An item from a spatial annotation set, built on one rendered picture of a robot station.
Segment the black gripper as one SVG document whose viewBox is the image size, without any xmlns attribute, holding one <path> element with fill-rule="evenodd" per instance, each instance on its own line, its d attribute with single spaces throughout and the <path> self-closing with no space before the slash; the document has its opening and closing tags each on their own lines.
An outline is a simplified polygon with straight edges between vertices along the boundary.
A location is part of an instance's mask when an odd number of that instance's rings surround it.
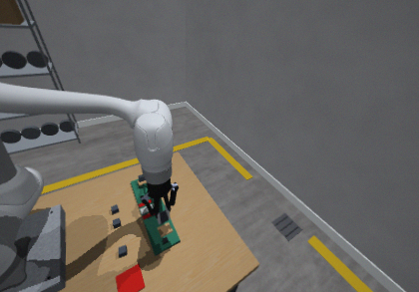
<svg viewBox="0 0 419 292">
<path fill-rule="evenodd" d="M 154 185 L 154 184 L 147 183 L 147 186 L 148 186 L 147 194 L 145 196 L 141 195 L 141 201 L 147 207 L 150 215 L 155 215 L 158 223 L 161 224 L 159 205 L 160 205 L 160 198 L 163 197 L 165 201 L 166 213 L 170 220 L 171 219 L 170 218 L 171 206 L 175 205 L 177 191 L 179 189 L 177 183 L 174 182 L 174 184 L 171 184 L 171 179 L 169 179 L 168 181 L 162 184 Z M 171 195 L 170 195 L 170 201 L 169 201 L 168 193 L 170 191 L 171 191 Z M 153 209 L 151 208 L 149 204 L 149 197 L 154 199 Z"/>
</svg>

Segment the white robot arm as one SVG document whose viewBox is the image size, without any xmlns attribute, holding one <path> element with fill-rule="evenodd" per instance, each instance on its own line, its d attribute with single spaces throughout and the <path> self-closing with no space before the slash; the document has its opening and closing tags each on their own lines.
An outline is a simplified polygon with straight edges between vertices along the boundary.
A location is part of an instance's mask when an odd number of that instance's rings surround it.
<svg viewBox="0 0 419 292">
<path fill-rule="evenodd" d="M 135 102 L 114 97 L 45 90 L 0 83 L 0 113 L 108 114 L 126 120 L 134 129 L 137 159 L 145 181 L 162 184 L 172 176 L 174 136 L 169 107 L 160 100 Z M 0 139 L 0 292 L 27 279 L 30 236 L 16 240 L 44 187 L 42 174 L 13 163 Z M 15 241 L 16 240 L 16 241 Z"/>
</svg>

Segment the red square plate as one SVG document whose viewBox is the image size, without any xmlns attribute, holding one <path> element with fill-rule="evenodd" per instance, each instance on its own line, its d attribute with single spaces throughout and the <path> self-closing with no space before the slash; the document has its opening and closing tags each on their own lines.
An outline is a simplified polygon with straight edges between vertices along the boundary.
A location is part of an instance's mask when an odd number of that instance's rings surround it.
<svg viewBox="0 0 419 292">
<path fill-rule="evenodd" d="M 140 264 L 116 276 L 118 292 L 139 292 L 145 288 Z"/>
</svg>

